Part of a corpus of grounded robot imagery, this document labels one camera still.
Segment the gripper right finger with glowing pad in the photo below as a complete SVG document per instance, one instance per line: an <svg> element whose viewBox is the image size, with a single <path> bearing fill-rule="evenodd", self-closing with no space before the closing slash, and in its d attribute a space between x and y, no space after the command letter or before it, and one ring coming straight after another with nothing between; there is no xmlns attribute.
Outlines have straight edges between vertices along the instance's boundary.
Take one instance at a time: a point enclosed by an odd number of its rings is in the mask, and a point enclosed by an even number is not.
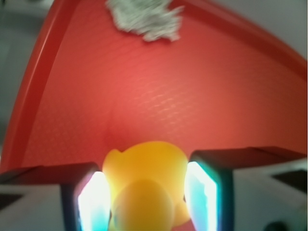
<svg viewBox="0 0 308 231"><path fill-rule="evenodd" d="M279 147L197 150L185 200L197 231L305 231L308 159Z"/></svg>

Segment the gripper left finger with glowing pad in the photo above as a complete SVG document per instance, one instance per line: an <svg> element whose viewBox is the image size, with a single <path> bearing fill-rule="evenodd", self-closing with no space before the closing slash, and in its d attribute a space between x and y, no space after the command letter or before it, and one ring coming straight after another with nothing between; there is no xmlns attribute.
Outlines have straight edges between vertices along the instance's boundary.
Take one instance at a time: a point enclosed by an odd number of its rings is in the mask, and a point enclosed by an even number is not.
<svg viewBox="0 0 308 231"><path fill-rule="evenodd" d="M110 208L108 182L92 162L0 175L2 231L106 231Z"/></svg>

